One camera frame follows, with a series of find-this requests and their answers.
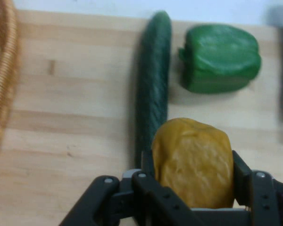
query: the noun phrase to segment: black robotic claw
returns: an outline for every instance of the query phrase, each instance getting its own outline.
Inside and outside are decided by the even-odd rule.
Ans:
[[[190,209],[153,172],[96,178],[60,226],[117,226],[133,217],[139,226],[283,226],[283,183],[252,171],[233,151],[235,198],[246,209]]]

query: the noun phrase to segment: wooden table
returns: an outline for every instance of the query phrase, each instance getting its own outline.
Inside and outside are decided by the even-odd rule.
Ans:
[[[132,168],[135,45],[147,21],[20,11],[22,69],[0,150],[0,226],[58,225],[92,180]],[[169,118],[224,130],[252,169],[283,182],[283,30],[242,26],[263,67],[247,88],[196,95],[178,84],[174,22]]]

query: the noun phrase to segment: white wall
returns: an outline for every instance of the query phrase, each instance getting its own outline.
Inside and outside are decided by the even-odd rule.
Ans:
[[[283,26],[283,0],[14,0],[19,9]]]

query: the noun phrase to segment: green bell pepper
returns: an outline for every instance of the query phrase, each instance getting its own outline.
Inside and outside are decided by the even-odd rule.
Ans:
[[[190,29],[179,56],[185,65],[183,86],[196,93],[241,89],[256,77],[261,67],[255,37],[222,24]]]

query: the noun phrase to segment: wood grain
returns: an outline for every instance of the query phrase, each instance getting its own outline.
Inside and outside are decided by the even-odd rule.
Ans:
[[[0,150],[0,226],[58,225],[95,177],[132,167],[133,62],[147,21],[18,14],[22,70]],[[173,22],[169,118],[224,130],[252,169],[283,182],[283,29],[236,24],[259,41],[260,75],[239,92],[207,96],[178,84],[176,52],[195,24]]]

